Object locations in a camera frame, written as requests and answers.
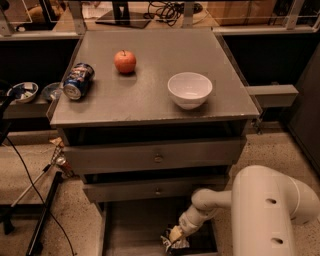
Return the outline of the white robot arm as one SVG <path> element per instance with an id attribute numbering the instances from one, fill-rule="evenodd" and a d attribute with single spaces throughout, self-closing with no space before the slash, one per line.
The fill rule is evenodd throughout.
<path id="1" fill-rule="evenodd" d="M 203 188 L 168 235 L 171 245 L 197 232 L 217 208 L 231 210 L 233 256 L 298 256 L 292 226 L 320 214 L 320 200 L 305 183 L 252 165 L 236 175 L 230 191 Z"/>

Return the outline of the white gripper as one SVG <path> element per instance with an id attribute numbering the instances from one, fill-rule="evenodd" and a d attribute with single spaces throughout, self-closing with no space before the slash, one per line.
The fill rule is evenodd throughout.
<path id="1" fill-rule="evenodd" d="M 183 236 L 188 237 L 197 232 L 203 225 L 204 218 L 196 209 L 188 209 L 179 217 L 179 226 L 174 226 L 169 233 L 169 240 L 174 243 Z"/>

